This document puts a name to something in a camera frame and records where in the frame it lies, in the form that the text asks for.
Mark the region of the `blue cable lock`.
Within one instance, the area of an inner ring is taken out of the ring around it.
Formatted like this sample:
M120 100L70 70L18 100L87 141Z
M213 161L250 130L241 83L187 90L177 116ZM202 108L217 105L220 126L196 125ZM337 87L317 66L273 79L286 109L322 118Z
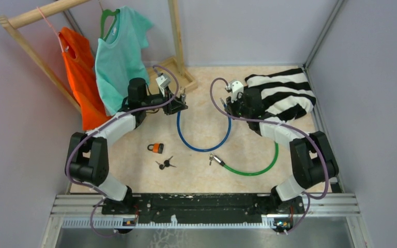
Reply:
M177 114L176 124L180 139L188 148L208 152L226 143L232 121L215 108L208 88L188 93L186 104L188 108Z

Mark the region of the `orange padlock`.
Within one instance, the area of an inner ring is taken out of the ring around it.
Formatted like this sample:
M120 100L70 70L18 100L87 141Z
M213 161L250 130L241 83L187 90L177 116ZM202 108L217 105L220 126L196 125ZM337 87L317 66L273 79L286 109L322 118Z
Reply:
M162 154L164 151L164 144L163 143L154 143L154 144L149 144L147 146L147 150L151 151L153 153L158 153Z

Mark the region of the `black keys bunch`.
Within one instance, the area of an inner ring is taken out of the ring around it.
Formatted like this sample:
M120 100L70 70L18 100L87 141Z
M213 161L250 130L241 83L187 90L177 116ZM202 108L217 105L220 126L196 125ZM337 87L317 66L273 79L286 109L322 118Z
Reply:
M168 167L176 168L177 166L171 164L171 159L172 158L173 158L173 156L169 157L168 159L164 160L163 163L160 163L160 162L156 161L156 164L158 165L160 170L164 170L165 168L168 168Z

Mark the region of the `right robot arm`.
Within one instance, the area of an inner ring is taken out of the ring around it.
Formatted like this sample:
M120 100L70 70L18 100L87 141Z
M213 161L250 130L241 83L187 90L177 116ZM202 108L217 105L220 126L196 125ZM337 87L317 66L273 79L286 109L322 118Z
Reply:
M269 138L290 151L292 174L271 193L270 205L277 213L285 212L291 199L305 190L339 174L339 167L326 134L304 132L266 112L258 89L228 90L225 111L247 122L256 134Z

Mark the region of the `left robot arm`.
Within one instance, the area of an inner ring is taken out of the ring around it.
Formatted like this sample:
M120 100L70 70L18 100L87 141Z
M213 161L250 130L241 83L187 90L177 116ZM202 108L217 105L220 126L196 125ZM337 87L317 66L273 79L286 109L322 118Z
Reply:
M113 200L115 209L120 213L131 212L134 207L134 199L129 196L132 190L110 173L109 147L139 127L148 110L162 109L166 115L172 115L188 108L184 91L177 87L172 92L169 83L169 77L162 74L157 78L159 92L149 94L144 79L131 79L127 97L110 120L94 130L74 133L65 165L68 179Z

